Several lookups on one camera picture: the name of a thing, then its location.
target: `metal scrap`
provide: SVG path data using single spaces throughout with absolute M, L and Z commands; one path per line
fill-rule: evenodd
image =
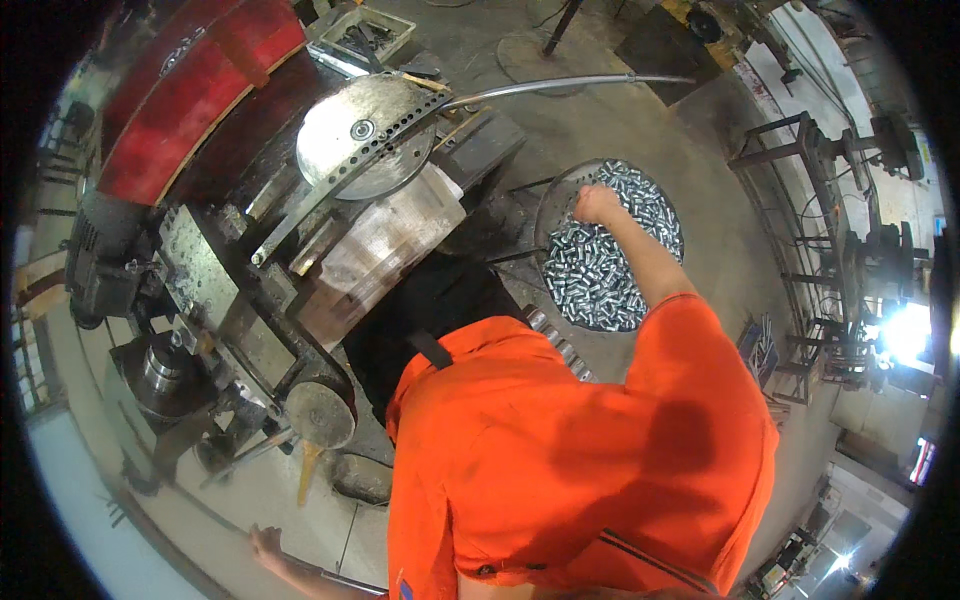
M 596 178 L 616 192 L 641 227 L 684 262 L 680 220 L 657 184 L 624 161 L 607 160 Z M 627 258 L 603 226 L 568 221 L 549 236 L 543 279 L 572 324 L 594 331 L 633 331 L 647 313 Z

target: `worker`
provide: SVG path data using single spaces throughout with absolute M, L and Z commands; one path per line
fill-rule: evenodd
M 624 384 L 580 382 L 497 276 L 441 255 L 345 340 L 396 445 L 391 600 L 716 597 L 743 563 L 774 478 L 763 395 L 609 187 L 573 216 L 610 231 L 652 307 Z M 277 529 L 251 541 L 310 597 L 369 597 L 291 563 Z

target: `orange work uniform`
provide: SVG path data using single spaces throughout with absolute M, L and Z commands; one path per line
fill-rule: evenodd
M 699 296 L 643 321 L 626 383 L 582 383 L 547 339 L 490 317 L 418 354 L 387 410 L 393 600 L 491 585 L 726 593 L 770 498 L 778 434 Z

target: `factory floor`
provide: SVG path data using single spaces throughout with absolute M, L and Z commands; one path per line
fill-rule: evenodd
M 548 35 L 531 26 L 560 6 L 559 1 L 547 0 L 478 0 L 459 9 L 435 8 L 423 0 L 370 0 L 367 4 L 416 22 L 414 40 L 441 60 L 444 74 L 460 92 L 510 83 L 497 65 L 498 41 L 504 36 Z M 620 28 L 629 23 L 626 14 L 612 21 L 615 5 L 585 3 L 561 42 L 568 54 L 577 57 L 582 73 L 629 70 L 612 52 L 625 35 Z M 555 22 L 550 21 L 547 28 Z M 529 68 L 537 70 L 535 64 Z M 749 90 L 733 73 L 670 108 L 645 85 L 599 86 L 564 98 L 527 94 L 492 104 L 514 119 L 529 138 L 506 173 L 503 189 L 557 175 L 589 158 L 631 161 L 656 180 L 676 206 L 686 243 L 684 267 L 728 335 L 736 340 L 749 317 L 769 313 L 781 341 L 789 311 L 780 272 L 753 206 L 726 166 L 732 141 L 762 121 Z M 494 198 L 463 225 L 469 231 L 484 223 L 499 223 L 504 231 L 516 233 L 504 236 L 502 248 L 488 248 L 491 255 L 509 253 L 529 235 L 537 196 L 520 194 L 513 200 Z M 499 268 L 517 301 L 542 308 L 602 381 L 623 379 L 635 335 L 595 334 L 564 326 L 549 298 L 537 289 L 540 280 L 532 262 L 502 263 Z M 55 318 L 63 321 L 64 335 L 74 335 L 65 313 Z M 100 378 L 103 347 L 111 343 L 110 338 L 122 336 L 116 331 L 110 335 L 95 331 L 78 332 L 77 337 L 90 357 L 90 370 Z M 344 360 L 342 353 L 338 357 Z M 100 453 L 104 442 L 97 438 L 107 431 L 97 416 L 100 409 L 96 402 L 73 396 L 70 404 L 78 425 L 88 441 L 94 440 L 90 443 L 94 453 Z M 769 556 L 811 497 L 838 433 L 828 421 L 834 401 L 835 388 L 823 387 L 815 390 L 810 406 L 793 407 L 780 435 L 773 498 L 741 573 Z M 369 404 L 360 398 L 358 406 L 360 423 L 348 450 L 392 462 L 392 448 L 372 419 Z M 203 473 L 188 452 L 179 463 L 182 489 L 163 489 L 155 497 L 141 498 L 140 505 L 174 545 L 237 598 L 300 597 L 251 561 L 238 532 L 253 523 L 282 527 L 284 549 L 291 554 L 385 587 L 388 510 L 358 506 L 337 496 L 329 489 L 323 465 L 307 505 L 298 509 L 300 456 L 299 448 L 291 457 L 271 452 L 238 470 L 228 484 L 200 489 Z M 103 456 L 99 458 L 103 467 Z

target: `man's hand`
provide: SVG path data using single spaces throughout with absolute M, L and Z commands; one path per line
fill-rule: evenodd
M 605 226 L 617 215 L 626 212 L 627 209 L 620 205 L 616 192 L 602 183 L 597 183 L 580 188 L 580 196 L 573 209 L 573 218 L 581 223 Z
M 260 531 L 256 523 L 250 528 L 250 545 L 253 547 L 253 557 L 258 563 L 266 566 L 274 573 L 278 573 L 286 566 L 283 551 L 280 550 L 281 533 L 282 530 L 278 527 L 267 527 Z

